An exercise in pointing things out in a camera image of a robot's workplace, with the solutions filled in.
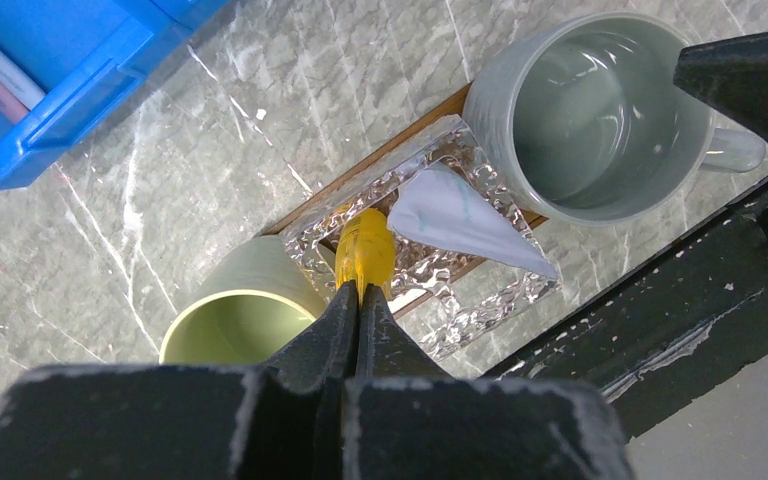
light green mug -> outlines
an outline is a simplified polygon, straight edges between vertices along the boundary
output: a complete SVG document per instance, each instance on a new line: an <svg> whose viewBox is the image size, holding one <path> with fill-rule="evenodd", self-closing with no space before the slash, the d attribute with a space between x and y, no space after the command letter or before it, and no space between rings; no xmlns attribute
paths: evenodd
<svg viewBox="0 0 768 480"><path fill-rule="evenodd" d="M700 168L746 172L756 135L714 128L714 111L672 84L675 28L634 12L576 18L490 60L463 117L520 207L583 225L643 215Z"/></svg>
<svg viewBox="0 0 768 480"><path fill-rule="evenodd" d="M334 254L322 249L333 265ZM276 235L229 253L169 327L161 364L243 364L269 358L325 311Z"/></svg>

blue container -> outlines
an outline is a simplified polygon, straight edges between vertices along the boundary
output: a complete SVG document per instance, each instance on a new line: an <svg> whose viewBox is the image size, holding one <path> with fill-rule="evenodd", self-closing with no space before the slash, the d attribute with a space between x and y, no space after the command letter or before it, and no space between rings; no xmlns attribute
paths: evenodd
<svg viewBox="0 0 768 480"><path fill-rule="evenodd" d="M47 92L0 113L0 190L24 187L139 87L227 0L0 0L0 49Z"/></svg>

folded white cloth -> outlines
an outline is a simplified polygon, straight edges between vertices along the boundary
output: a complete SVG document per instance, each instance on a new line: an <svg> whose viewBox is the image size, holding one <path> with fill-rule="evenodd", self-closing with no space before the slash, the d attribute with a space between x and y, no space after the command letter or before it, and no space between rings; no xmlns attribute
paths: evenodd
<svg viewBox="0 0 768 480"><path fill-rule="evenodd" d="M387 228L432 247L558 278L540 251L445 165L432 165L399 187Z"/></svg>

gray mug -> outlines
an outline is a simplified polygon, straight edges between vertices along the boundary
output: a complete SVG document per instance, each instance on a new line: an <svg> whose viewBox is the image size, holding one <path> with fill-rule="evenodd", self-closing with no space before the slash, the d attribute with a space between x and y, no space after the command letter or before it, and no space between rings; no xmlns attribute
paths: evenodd
<svg viewBox="0 0 768 480"><path fill-rule="evenodd" d="M520 39L481 70L464 119L520 207L584 225L633 219L698 168L760 165L757 136L672 84L687 40L633 12L590 15Z"/></svg>

mug rim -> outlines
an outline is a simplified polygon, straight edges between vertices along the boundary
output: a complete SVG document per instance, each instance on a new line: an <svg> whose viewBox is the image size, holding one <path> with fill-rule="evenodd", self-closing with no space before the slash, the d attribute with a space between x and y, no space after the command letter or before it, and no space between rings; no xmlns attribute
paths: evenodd
<svg viewBox="0 0 768 480"><path fill-rule="evenodd" d="M639 21L648 25L651 25L653 27L660 28L661 30L669 33L673 37L675 37L679 42L684 45L684 47L690 46L690 40L678 29L673 27L672 25L667 24L666 22L661 21L658 18L655 18L650 15L646 15L643 13L631 11L631 10L618 10L618 11L612 11L612 12L599 12L599 13L592 13L589 15L584 15L582 17L574 18L571 20L568 20L566 22L563 22L554 29L551 29L548 36L544 37L541 42L540 46L537 47L534 50L534 54L531 55L523 65L522 68L519 71L519 75L516 78L516 81L514 82L514 91L516 92L516 96L514 96L510 102L507 104L507 112L505 115L505 131L507 132L507 142L505 142L504 149L507 153L508 158L517 159L516 149L514 148L514 141L513 141L513 134L514 134L514 109L516 106L517 99L519 98L519 94L522 91L522 85L525 83L525 78L528 76L529 72L531 72L532 67L537 62L537 60L544 54L546 51L553 45L555 45L559 39L566 36L570 32L573 32L581 27L584 27L586 25L590 25L592 23L602 21L602 20L633 20L633 21ZM529 35L527 37L524 37L520 41L527 41L529 38L532 38L532 35ZM708 109L708 120L707 120L707 132L704 136L704 148L702 151L699 152L698 157L693 163L693 167L690 169L688 174L682 179L681 182L676 185L674 189L672 189L668 195L665 195L663 198L661 198L659 201L655 202L649 207L646 207L644 209L641 209L640 211L629 215L627 217L624 217L619 220L588 220L584 218L579 217L573 217L565 212L563 212L558 206L556 206L553 202L546 199L543 195L537 192L537 190L534 188L533 185L531 185L531 182L528 181L528 178L525 176L525 173L522 171L522 168L514 168L514 172L516 173L518 179L520 182L528 186L528 189L525 193L529 199L534 202L535 204L539 205L540 208L547 209L551 212L551 215L545 215L548 218L556 218L559 220L564 220L566 222L570 223L576 223L579 225L587 225L587 226L595 226L595 227L602 227L602 226L609 226L609 225L616 225L618 223L627 222L630 220L634 220L636 218L641 217L642 215L654 210L655 208L658 208L659 206L663 205L667 200L673 197L675 193L681 189L681 187L684 186L684 184L690 179L691 174L695 172L699 166L702 164L702 161L705 158L705 150L707 149L707 146L710 145L711 139L714 134L714 117L715 113L710 108Z"/></svg>
<svg viewBox="0 0 768 480"><path fill-rule="evenodd" d="M192 302L190 305L187 306L187 308L182 310L177 317L175 317L175 320L172 321L172 324L169 325L169 328L166 330L166 333L163 335L163 342L160 344L160 354L158 356L158 363L161 365L165 365L166 350L169 347L169 341L172 338L173 333L176 330L178 330L181 324L183 324L184 321L190 317L190 315L195 313L196 310L204 307L208 303L215 302L216 300L221 300L223 298L228 298L228 297L243 297L243 296L263 297L263 298L269 298L271 300L277 300L278 302L283 303L288 307L294 308L300 314L304 315L305 318L310 321L310 323L313 323L317 318L311 312L309 312L306 308L302 307L299 303L293 300L290 300L289 298L284 297L282 295L277 295L275 293L267 292L264 290L242 288L242 289L233 289L233 290L225 290L222 292L216 292L214 294L200 298L195 302Z"/></svg>

